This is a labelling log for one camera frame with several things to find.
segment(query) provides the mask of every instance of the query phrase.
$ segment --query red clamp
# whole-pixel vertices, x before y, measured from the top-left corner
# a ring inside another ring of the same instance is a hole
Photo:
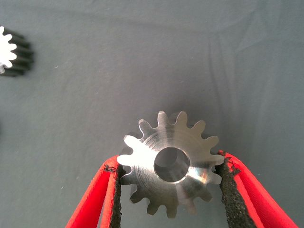
[[[104,206],[101,228],[109,228],[118,179],[117,156],[103,163],[85,191],[66,228],[96,228]]]
[[[298,227],[238,158],[224,151],[219,151],[219,154],[229,159],[227,165],[230,172],[236,169],[239,171],[235,174],[233,180],[237,184],[237,191],[243,198],[249,216],[257,228]],[[96,228],[103,206],[104,211],[100,227],[120,227],[120,216],[114,216],[114,208],[117,204],[120,206],[119,164],[116,158],[117,156],[108,159],[100,167],[66,228]]]

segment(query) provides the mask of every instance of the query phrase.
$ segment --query center hole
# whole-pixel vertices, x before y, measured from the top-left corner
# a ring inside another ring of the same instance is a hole
[[[176,182],[187,174],[189,165],[189,159],[183,151],[168,147],[157,154],[154,170],[164,181]]]

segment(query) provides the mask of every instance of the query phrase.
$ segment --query spur gear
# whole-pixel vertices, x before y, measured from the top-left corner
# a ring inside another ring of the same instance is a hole
[[[137,203],[148,198],[148,214],[155,214],[158,207],[164,205],[167,216],[174,218],[180,204],[185,205],[189,213],[195,214],[193,199],[200,197],[210,201],[212,196],[206,185],[221,182],[221,177],[212,172],[212,167],[222,164],[224,157],[210,153],[219,139],[217,136],[201,137],[204,121],[198,121],[189,128],[185,112],[178,114],[175,123],[171,123],[163,111],[158,113],[157,120],[156,128],[145,120],[139,121],[143,134],[141,139],[130,135],[124,137],[124,142],[133,149],[133,153],[117,158],[121,165],[131,167],[131,172],[121,178],[121,184],[136,184],[137,190],[130,200]],[[168,167],[156,164],[155,160],[168,148],[175,148],[180,156],[177,155]]]
[[[22,75],[33,62],[32,54],[22,35],[0,26],[0,75]]]

